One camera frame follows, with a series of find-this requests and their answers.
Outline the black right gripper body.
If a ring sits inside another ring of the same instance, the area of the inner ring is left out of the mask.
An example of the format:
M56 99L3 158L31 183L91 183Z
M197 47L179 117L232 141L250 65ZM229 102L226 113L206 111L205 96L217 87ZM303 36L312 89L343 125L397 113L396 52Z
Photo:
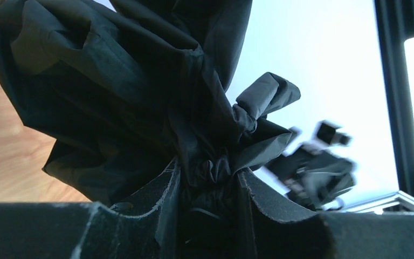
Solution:
M356 163L326 150L300 146L293 154L282 154L265 167L289 189L286 196L291 201L313 211L322 210L356 185Z

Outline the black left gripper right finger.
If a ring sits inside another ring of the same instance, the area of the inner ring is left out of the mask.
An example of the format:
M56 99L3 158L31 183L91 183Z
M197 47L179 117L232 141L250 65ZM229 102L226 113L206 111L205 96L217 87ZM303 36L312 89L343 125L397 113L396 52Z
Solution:
M238 258L414 258L414 213L316 213L237 175Z

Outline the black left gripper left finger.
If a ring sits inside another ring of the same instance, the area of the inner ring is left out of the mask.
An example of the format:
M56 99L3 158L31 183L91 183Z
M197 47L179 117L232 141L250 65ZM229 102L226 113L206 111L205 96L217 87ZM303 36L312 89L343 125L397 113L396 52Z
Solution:
M99 202L0 203L0 258L177 258L176 160L141 189Z

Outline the black folding umbrella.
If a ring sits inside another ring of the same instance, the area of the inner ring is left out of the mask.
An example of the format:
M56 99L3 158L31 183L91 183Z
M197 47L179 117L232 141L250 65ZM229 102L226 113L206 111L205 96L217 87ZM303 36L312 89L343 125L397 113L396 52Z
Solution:
M237 175L278 157L300 98L266 72L231 104L251 1L0 1L0 85L55 138L44 172L107 207L176 160L177 258L238 258Z

